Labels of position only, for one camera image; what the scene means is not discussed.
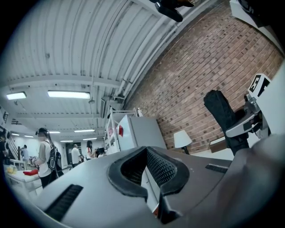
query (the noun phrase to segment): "table lamp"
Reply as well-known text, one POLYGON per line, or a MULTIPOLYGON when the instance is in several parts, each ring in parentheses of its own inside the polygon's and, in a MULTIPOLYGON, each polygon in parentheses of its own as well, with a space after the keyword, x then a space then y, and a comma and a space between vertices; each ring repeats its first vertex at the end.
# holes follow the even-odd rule
POLYGON ((174 146, 175 148, 182 148, 185 153, 188 155, 187 146, 192 143, 189 135, 185 130, 174 133, 174 146))

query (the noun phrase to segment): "brick wall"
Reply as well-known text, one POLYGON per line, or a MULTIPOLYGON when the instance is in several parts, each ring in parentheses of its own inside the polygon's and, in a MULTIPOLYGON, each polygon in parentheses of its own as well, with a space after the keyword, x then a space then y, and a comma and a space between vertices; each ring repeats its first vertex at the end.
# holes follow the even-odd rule
POLYGON ((254 75, 273 78, 282 60, 267 38, 231 15, 228 2, 219 2, 170 43, 125 109, 140 107, 156 117, 169 149, 173 133, 185 130, 193 140, 190 152, 207 150, 223 133, 204 106, 205 94, 221 90, 236 110, 254 75))

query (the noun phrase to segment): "red object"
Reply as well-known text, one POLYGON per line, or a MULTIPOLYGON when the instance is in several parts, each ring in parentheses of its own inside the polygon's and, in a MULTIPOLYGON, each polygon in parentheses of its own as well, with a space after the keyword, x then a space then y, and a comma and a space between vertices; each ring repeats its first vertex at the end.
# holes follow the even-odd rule
POLYGON ((23 173, 25 174, 25 175, 28 175, 28 176, 33 176, 33 175, 35 175, 35 174, 37 174, 39 171, 37 170, 37 169, 34 169, 34 170, 32 170, 32 171, 23 171, 23 173))
POLYGON ((123 127, 119 126, 119 135, 123 137, 123 127))

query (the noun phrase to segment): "person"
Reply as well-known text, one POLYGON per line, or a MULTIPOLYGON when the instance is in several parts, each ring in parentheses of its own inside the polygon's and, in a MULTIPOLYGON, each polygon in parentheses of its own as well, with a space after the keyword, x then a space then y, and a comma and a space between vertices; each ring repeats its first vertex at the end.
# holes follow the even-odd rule
POLYGON ((79 160, 81 160, 81 154, 79 153, 77 144, 73 145, 73 149, 71 151, 71 157, 72 157, 72 168, 75 168, 77 165, 79 165, 79 160))
POLYGON ((93 159, 95 156, 95 152, 92 153, 92 142, 90 140, 87 141, 87 148, 86 148, 86 151, 85 151, 85 158, 86 160, 91 160, 93 159))
POLYGON ((56 179, 56 172, 52 171, 48 166, 50 151, 54 144, 50 138, 49 131, 44 127, 38 130, 38 139, 40 141, 39 159, 34 161, 34 163, 40 167, 38 174, 41 179, 41 185, 44 188, 56 179))
POLYGON ((5 149, 5 140, 6 140, 5 132, 1 132, 0 133, 0 159, 1 159, 1 163, 3 163, 5 161, 6 157, 8 157, 8 152, 5 149))
POLYGON ((29 152, 27 150, 27 145, 24 145, 24 148, 21 149, 21 154, 23 157, 23 162, 26 163, 26 169, 28 168, 29 163, 29 152))

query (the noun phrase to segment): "black slot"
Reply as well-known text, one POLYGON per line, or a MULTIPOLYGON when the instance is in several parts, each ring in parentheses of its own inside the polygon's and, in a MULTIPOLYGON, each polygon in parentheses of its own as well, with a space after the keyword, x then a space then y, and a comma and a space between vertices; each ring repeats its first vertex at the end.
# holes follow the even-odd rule
POLYGON ((205 168, 216 171, 216 172, 220 172, 220 173, 226 173, 228 171, 228 167, 217 166, 217 165, 212 165, 212 164, 206 165, 205 168))
POLYGON ((83 187, 71 184, 45 211, 53 219, 60 221, 67 213, 83 187))

